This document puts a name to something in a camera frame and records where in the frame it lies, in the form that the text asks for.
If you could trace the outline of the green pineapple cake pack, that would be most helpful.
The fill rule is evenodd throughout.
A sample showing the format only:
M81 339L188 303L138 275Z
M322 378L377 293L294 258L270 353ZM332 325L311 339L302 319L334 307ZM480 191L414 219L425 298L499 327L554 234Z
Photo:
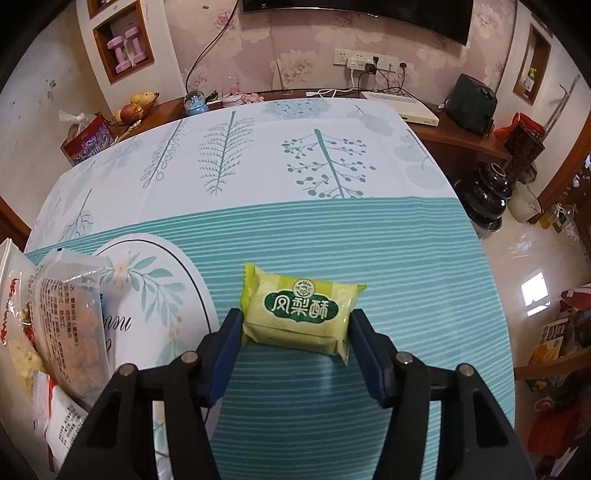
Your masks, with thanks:
M349 314L366 286L269 273L245 264L242 343L338 356L349 362Z

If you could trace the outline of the red bag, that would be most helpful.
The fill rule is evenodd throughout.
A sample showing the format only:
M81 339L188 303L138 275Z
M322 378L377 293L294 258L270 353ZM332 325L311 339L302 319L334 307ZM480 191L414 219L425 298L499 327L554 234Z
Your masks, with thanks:
M546 137L546 130L528 115L515 113L509 126L496 128L493 134L507 151L513 153L521 141L532 140L542 143Z

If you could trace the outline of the pink small ornament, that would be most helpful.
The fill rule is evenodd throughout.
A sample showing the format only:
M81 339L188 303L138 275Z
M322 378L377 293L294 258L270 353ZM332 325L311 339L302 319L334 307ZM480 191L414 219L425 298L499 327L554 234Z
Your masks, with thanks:
M263 96L257 93L242 94L240 99L242 99L243 104L262 103L264 101Z

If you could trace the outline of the pink dumbbell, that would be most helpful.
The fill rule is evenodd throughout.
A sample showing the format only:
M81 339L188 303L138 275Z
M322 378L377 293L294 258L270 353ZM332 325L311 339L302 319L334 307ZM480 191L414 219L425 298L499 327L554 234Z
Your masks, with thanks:
M113 37L107 42L107 49L115 54L117 60L117 65L115 66L115 72L117 74L120 74L131 67L131 62L124 53L124 43L125 39L121 35Z
M147 54L141 46L140 36L141 30L138 26L130 27L124 33L125 40L130 46L129 55L133 65L139 64L147 59Z

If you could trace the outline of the right pink dumbbell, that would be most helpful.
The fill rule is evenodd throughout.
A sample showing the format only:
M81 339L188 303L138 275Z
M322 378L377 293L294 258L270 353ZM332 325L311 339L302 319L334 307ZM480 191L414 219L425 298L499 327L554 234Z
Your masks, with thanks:
M138 26L130 27L124 33L125 40L130 46L129 55L133 65L139 64L147 59L147 54L141 46L140 36L141 30Z

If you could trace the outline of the red gift box with bag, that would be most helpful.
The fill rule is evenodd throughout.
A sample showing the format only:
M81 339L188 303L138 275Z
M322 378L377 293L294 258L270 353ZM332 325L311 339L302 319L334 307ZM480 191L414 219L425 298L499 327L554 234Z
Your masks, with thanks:
M115 141L108 122L100 112L72 115L59 111L58 118L60 122L68 125L67 135L60 150L71 166L76 166L105 150Z

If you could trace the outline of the white rice cake pack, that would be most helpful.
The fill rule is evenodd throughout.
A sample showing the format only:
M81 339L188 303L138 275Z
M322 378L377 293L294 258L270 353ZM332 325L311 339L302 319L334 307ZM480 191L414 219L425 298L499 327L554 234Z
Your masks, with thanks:
M105 270L100 257L55 249L27 284L36 349L52 378L85 410L111 378L100 291Z

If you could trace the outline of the white zip snack bag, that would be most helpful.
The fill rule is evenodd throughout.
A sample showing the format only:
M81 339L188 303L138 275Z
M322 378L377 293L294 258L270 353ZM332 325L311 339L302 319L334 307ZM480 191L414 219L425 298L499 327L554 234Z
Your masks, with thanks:
M33 427L46 445L49 469L58 473L84 423L87 412L48 374L33 374Z

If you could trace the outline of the white plastic storage bin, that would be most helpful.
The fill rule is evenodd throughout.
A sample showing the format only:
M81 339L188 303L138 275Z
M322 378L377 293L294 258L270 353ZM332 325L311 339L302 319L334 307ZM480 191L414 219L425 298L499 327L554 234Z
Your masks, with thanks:
M29 270L29 260L10 239L5 239L1 244L1 294L8 288L10 280L20 277L23 272Z

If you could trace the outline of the blue snow globe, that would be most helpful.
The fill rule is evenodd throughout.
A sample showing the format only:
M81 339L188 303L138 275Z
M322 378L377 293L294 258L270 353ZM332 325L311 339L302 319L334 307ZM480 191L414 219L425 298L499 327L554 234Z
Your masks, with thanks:
M187 116L193 116L209 111L204 93L200 90L188 92L183 99L183 106Z

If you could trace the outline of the wall power outlet strip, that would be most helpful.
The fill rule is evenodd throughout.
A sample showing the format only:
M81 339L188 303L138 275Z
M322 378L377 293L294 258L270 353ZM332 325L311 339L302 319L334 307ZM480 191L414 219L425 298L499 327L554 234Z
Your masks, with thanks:
M386 72L398 72L402 64L409 65L405 60L386 54L363 52L335 48L332 63L335 66L346 67L352 71L365 71L367 65L374 65L377 70Z

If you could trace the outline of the puffed corn clear bag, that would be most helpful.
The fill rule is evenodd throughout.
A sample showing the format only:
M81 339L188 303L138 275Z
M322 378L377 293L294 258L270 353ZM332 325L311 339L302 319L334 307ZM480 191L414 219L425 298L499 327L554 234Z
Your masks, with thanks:
M19 269L8 269L2 276L1 347L8 353L17 379L31 398L35 374L47 370L35 347L24 272Z

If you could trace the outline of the fruit bowl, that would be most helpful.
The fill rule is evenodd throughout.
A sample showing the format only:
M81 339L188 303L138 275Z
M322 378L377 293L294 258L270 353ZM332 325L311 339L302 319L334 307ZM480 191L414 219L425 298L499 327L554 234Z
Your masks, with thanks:
M115 113L110 125L114 127L131 126L150 112L158 97L159 93L152 91L133 94L129 99L129 103Z

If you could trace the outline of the white set-top box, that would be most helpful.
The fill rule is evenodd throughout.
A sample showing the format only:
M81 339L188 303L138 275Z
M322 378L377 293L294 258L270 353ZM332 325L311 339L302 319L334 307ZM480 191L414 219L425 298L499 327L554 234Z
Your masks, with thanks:
M361 96L392 107L407 123L437 127L439 117L424 103L412 96L362 91Z

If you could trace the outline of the left pink dumbbell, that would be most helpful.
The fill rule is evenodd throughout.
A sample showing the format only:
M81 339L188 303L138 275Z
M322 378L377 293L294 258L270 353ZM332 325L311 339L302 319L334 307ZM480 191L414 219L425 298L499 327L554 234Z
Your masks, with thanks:
M131 62L124 53L124 43L125 39L121 35L113 37L107 42L107 49L115 54L117 60L117 65L115 66L115 72L117 74L120 74L131 67Z

